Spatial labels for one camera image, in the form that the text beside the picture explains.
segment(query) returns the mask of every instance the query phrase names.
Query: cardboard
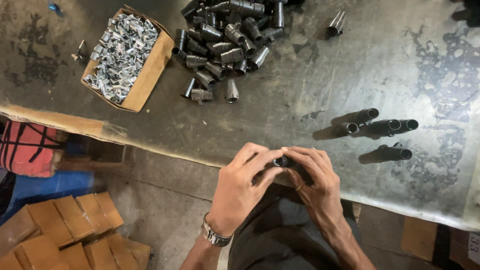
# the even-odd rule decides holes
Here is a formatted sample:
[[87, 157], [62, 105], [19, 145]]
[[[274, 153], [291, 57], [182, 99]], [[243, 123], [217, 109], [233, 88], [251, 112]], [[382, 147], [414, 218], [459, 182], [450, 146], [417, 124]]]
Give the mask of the cardboard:
[[73, 243], [73, 237], [52, 200], [27, 205], [27, 208], [42, 234], [50, 237], [57, 247]]
[[117, 270], [106, 238], [84, 246], [84, 251], [92, 270]]
[[102, 209], [100, 208], [100, 205], [95, 199], [95, 195], [87, 194], [76, 197], [75, 200], [92, 225], [96, 235], [104, 233], [112, 228]]
[[0, 257], [0, 266], [2, 269], [23, 270], [13, 252], [9, 252], [7, 255]]
[[148, 262], [150, 261], [150, 253], [152, 252], [152, 248], [127, 238], [125, 238], [125, 243], [137, 261], [140, 270], [146, 270], [148, 267]]
[[69, 270], [59, 249], [46, 235], [20, 243], [13, 252], [24, 270]]
[[436, 236], [436, 223], [405, 217], [401, 247], [415, 256], [432, 261]]
[[79, 241], [94, 233], [92, 225], [88, 222], [86, 216], [71, 195], [55, 199], [53, 203], [75, 241]]
[[60, 251], [60, 257], [67, 262], [70, 270], [92, 270], [81, 243]]
[[31, 235], [41, 234], [28, 209], [23, 207], [0, 227], [0, 256], [5, 256]]
[[83, 80], [85, 76], [95, 73], [95, 67], [98, 65], [98, 61], [91, 59], [88, 62], [87, 68], [85, 68], [84, 74], [82, 75], [80, 81], [83, 85], [94, 91], [103, 100], [105, 100], [115, 108], [139, 112], [144, 106], [148, 96], [152, 92], [153, 87], [158, 81], [158, 78], [165, 69], [167, 62], [170, 60], [170, 57], [172, 56], [171, 51], [175, 46], [175, 42], [164, 26], [162, 26], [156, 20], [144, 15], [141, 12], [136, 11], [135, 9], [127, 5], [125, 5], [124, 8], [120, 8], [120, 10], [113, 16], [113, 18], [117, 17], [118, 14], [122, 13], [127, 15], [133, 14], [134, 16], [140, 16], [144, 20], [148, 19], [157, 28], [157, 30], [160, 30], [158, 38], [153, 45], [152, 50], [150, 51], [150, 54], [148, 55], [148, 58], [145, 61], [142, 70], [138, 74], [135, 82], [133, 83], [133, 86], [131, 87], [127, 97], [121, 105], [111, 102], [110, 100], [103, 97], [100, 91], [93, 89]]
[[95, 194], [95, 198], [113, 229], [123, 225], [123, 219], [121, 218], [108, 192]]
[[127, 247], [125, 239], [119, 233], [110, 235], [107, 240], [119, 270], [140, 270], [137, 261]]

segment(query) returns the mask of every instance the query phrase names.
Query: cardboard box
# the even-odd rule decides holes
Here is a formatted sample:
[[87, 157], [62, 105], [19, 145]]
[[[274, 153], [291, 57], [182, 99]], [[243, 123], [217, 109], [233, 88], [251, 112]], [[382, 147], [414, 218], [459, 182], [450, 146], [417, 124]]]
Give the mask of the cardboard box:
[[57, 247], [73, 243], [73, 237], [52, 200], [30, 204], [27, 208], [42, 234], [50, 237]]
[[0, 227], [0, 256], [5, 256], [20, 242], [34, 234], [41, 234], [28, 209], [23, 207]]
[[46, 235], [20, 243], [13, 252], [24, 270], [69, 270], [59, 249]]
[[95, 198], [113, 229], [117, 229], [123, 225], [123, 219], [121, 218], [108, 192], [95, 194]]
[[92, 225], [72, 196], [53, 200], [75, 241], [94, 233]]
[[67, 262], [70, 270], [92, 270], [81, 243], [60, 251], [60, 257]]
[[137, 261], [130, 253], [127, 243], [120, 233], [110, 235], [107, 237], [107, 240], [119, 270], [140, 270]]
[[9, 252], [7, 255], [0, 257], [0, 266], [2, 269], [23, 270], [13, 252]]
[[80, 209], [82, 209], [90, 224], [92, 225], [96, 235], [104, 233], [112, 228], [107, 218], [105, 217], [105, 214], [100, 208], [100, 205], [95, 199], [95, 195], [87, 194], [76, 197], [75, 200], [77, 201]]
[[144, 15], [141, 12], [136, 11], [135, 9], [127, 5], [124, 5], [124, 8], [120, 8], [120, 10], [113, 16], [113, 18], [117, 17], [118, 14], [133, 14], [134, 16], [142, 17], [144, 20], [148, 19], [156, 27], [157, 31], [160, 30], [158, 38], [153, 45], [152, 50], [150, 51], [150, 54], [148, 55], [148, 58], [145, 61], [142, 70], [138, 74], [135, 82], [133, 83], [133, 86], [131, 87], [127, 97], [121, 105], [111, 102], [110, 100], [103, 97], [100, 91], [93, 89], [83, 80], [85, 76], [89, 74], [95, 74], [95, 67], [98, 65], [98, 61], [90, 60], [88, 62], [87, 68], [85, 68], [84, 74], [82, 75], [80, 81], [82, 82], [82, 84], [94, 91], [103, 100], [105, 100], [115, 108], [139, 112], [144, 106], [148, 96], [152, 92], [153, 87], [158, 81], [158, 78], [165, 69], [167, 62], [170, 60], [170, 57], [172, 55], [172, 49], [175, 46], [175, 42], [173, 41], [173, 38], [164, 26], [162, 26], [156, 20]]
[[152, 248], [142, 243], [138, 243], [126, 238], [125, 238], [125, 243], [127, 244], [127, 247], [130, 250], [133, 257], [137, 261], [137, 264], [140, 270], [147, 270]]
[[117, 270], [106, 238], [84, 246], [84, 251], [93, 270]]

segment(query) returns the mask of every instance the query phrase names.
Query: forearm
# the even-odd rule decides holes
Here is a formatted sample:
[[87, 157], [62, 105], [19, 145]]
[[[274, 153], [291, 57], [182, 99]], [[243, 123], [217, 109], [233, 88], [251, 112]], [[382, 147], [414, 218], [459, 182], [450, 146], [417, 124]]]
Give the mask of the forearm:
[[215, 270], [221, 250], [221, 247], [212, 245], [200, 235], [197, 237], [180, 270]]
[[342, 269], [376, 270], [353, 237], [346, 220], [340, 221], [331, 230], [324, 230], [322, 234], [340, 259]]

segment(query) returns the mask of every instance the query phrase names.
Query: open cardboard box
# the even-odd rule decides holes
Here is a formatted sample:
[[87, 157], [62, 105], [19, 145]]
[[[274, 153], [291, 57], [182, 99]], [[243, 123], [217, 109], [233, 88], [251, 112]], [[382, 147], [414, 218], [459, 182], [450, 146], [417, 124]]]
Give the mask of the open cardboard box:
[[142, 17], [142, 19], [144, 20], [148, 19], [157, 28], [157, 30], [160, 31], [160, 34], [158, 35], [158, 38], [153, 45], [152, 50], [150, 51], [150, 54], [148, 55], [148, 58], [145, 61], [142, 70], [138, 74], [135, 82], [133, 83], [133, 86], [130, 89], [127, 97], [121, 105], [114, 103], [106, 99], [100, 91], [93, 89], [84, 81], [83, 78], [85, 76], [89, 74], [95, 74], [94, 69], [98, 65], [98, 60], [95, 61], [90, 59], [80, 81], [83, 85], [94, 91], [97, 95], [103, 98], [103, 100], [105, 100], [115, 108], [139, 112], [144, 106], [148, 96], [152, 92], [158, 78], [165, 69], [165, 65], [170, 60], [170, 57], [172, 56], [172, 49], [175, 46], [175, 42], [173, 41], [173, 38], [163, 25], [127, 5], [124, 5], [124, 8], [120, 8], [120, 10], [115, 14], [115, 16], [113, 16], [113, 18], [117, 17], [118, 14], [133, 14], [134, 16]]

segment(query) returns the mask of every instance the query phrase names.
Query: blue object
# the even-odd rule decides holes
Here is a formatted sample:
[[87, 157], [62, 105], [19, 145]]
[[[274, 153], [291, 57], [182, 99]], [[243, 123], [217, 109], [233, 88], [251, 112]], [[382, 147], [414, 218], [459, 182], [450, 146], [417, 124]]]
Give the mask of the blue object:
[[93, 172], [56, 171], [48, 178], [17, 175], [12, 199], [0, 219], [0, 226], [26, 204], [92, 193], [93, 182]]

